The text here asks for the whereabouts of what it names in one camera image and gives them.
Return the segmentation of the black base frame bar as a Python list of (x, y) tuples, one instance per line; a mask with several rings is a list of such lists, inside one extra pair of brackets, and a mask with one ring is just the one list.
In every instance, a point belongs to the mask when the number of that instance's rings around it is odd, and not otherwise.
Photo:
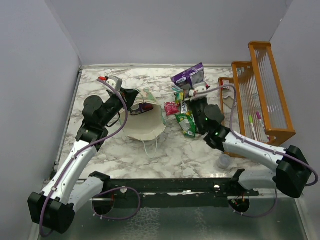
[(112, 179), (103, 178), (100, 196), (92, 206), (103, 214), (111, 209), (141, 208), (227, 208), (228, 199), (255, 197), (258, 192), (244, 189), (232, 178), (166, 178)]

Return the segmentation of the pink red candy packet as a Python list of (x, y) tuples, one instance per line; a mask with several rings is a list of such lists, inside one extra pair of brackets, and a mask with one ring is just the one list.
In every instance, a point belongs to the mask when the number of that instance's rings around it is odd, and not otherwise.
[(175, 115), (180, 112), (179, 104), (175, 102), (165, 102), (164, 111), (166, 116)]

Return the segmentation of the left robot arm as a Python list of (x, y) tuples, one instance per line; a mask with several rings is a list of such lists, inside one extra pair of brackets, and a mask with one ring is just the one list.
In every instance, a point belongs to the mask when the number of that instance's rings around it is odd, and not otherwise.
[(110, 121), (135, 103), (139, 91), (124, 89), (114, 91), (107, 101), (92, 95), (83, 103), (83, 121), (76, 141), (52, 180), (40, 193), (32, 192), (27, 200), (31, 220), (39, 225), (39, 233), (45, 238), (51, 232), (65, 233), (71, 226), (76, 212), (91, 198), (106, 197), (119, 187), (111, 188), (110, 177), (94, 172), (77, 186), (76, 183), (89, 161), (98, 153), (105, 140), (111, 138), (107, 128)]

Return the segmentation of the green paper gift bag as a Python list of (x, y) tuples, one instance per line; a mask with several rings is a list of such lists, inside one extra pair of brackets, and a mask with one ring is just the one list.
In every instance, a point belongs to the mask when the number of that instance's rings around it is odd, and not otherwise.
[(153, 110), (139, 115), (130, 115), (130, 111), (128, 111), (123, 132), (126, 137), (141, 141), (143, 144), (154, 142), (154, 150), (157, 151), (158, 137), (166, 129), (161, 104), (148, 88), (135, 90), (138, 90), (139, 94), (133, 106), (140, 103), (149, 103), (153, 105)]

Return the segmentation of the green orange Fox's candy bag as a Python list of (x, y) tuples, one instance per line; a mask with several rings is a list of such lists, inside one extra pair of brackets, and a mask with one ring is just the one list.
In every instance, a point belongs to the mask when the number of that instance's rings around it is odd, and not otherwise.
[(175, 103), (181, 105), (185, 100), (185, 91), (178, 86), (172, 86), (171, 89), (175, 96)]

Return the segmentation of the pink marker pen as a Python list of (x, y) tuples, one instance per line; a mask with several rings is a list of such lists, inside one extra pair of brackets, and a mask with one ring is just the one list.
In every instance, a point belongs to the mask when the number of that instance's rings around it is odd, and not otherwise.
[(263, 121), (263, 118), (262, 116), (260, 115), (260, 113), (258, 111), (255, 112), (259, 122), (260, 122), (260, 125), (262, 126), (263, 130), (266, 131), (266, 127), (265, 127), (265, 124), (264, 124), (264, 121)]

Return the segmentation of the red white small box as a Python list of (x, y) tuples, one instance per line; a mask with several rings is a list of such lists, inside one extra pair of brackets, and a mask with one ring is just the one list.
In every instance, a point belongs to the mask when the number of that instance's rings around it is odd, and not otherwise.
[(223, 79), (222, 80), (222, 86), (223, 86), (223, 89), (225, 89), (225, 90), (229, 90), (230, 89), (230, 81), (229, 80), (227, 80), (227, 79)]

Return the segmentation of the green white snack bag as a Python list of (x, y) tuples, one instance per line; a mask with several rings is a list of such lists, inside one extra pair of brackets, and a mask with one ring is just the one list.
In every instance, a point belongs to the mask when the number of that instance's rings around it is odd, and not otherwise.
[(193, 114), (188, 111), (187, 113), (177, 113), (175, 118), (182, 129), (185, 137), (195, 138), (196, 137), (196, 124)]

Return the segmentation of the yellow green Fox's candy bag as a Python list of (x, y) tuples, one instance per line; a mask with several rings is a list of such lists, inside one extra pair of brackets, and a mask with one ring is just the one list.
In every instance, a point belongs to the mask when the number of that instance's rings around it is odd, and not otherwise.
[(181, 111), (181, 114), (185, 114), (185, 115), (189, 115), (190, 114), (187, 101), (181, 101), (180, 102), (180, 111)]

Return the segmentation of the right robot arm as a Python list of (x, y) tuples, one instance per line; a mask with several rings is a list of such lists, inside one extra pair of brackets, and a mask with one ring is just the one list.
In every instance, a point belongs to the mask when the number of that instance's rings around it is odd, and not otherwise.
[(261, 173), (243, 172), (231, 181), (229, 189), (240, 196), (252, 189), (278, 189), (291, 198), (299, 198), (311, 176), (311, 168), (302, 151), (265, 144), (241, 136), (222, 124), (224, 114), (216, 104), (208, 104), (206, 97), (189, 103), (198, 132), (212, 149), (228, 152), (253, 160), (267, 167)]

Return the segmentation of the purple Fox's candy bag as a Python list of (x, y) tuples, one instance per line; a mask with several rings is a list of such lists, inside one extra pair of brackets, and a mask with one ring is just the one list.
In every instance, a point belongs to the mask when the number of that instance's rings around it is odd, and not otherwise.
[(204, 66), (200, 62), (197, 65), (184, 70), (171, 77), (171, 81), (179, 88), (187, 90), (193, 88), (195, 84), (204, 81)]

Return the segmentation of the orange wooden tiered rack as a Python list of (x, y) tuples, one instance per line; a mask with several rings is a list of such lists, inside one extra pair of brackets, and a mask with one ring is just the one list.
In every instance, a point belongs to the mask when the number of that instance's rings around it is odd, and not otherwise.
[[(251, 59), (234, 61), (231, 64), (233, 76), (220, 77), (229, 80), (236, 89), (235, 130), (254, 139), (249, 115), (253, 118), (257, 141), (280, 146), (292, 138), (294, 129), (277, 65), (272, 52), (272, 45), (266, 41), (251, 41), (248, 44)], [(223, 103), (223, 86), (220, 89), (220, 109), (228, 115), (230, 108)], [(263, 130), (256, 112), (259, 112), (265, 126)]]

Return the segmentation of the green marker pen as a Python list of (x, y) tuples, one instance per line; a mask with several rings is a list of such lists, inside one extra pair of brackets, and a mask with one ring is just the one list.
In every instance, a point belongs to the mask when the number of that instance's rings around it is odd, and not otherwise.
[(251, 127), (251, 130), (252, 130), (253, 139), (257, 141), (258, 140), (258, 136), (257, 136), (256, 130), (255, 130), (253, 117), (251, 115), (249, 115), (248, 119), (249, 119), (250, 127)]

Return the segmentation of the grey cardboard piece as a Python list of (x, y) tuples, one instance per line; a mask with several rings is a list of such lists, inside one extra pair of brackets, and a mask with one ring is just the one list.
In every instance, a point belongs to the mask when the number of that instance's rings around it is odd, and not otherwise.
[(224, 105), (229, 107), (230, 109), (233, 107), (234, 104), (234, 92), (232, 89), (222, 89), (222, 102)]

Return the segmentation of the small clear plastic cup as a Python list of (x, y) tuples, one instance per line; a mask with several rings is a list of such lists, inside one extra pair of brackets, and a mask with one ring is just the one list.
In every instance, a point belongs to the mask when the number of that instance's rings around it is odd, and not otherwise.
[(225, 170), (227, 169), (232, 162), (232, 158), (227, 154), (221, 154), (216, 161), (216, 165), (218, 168)]

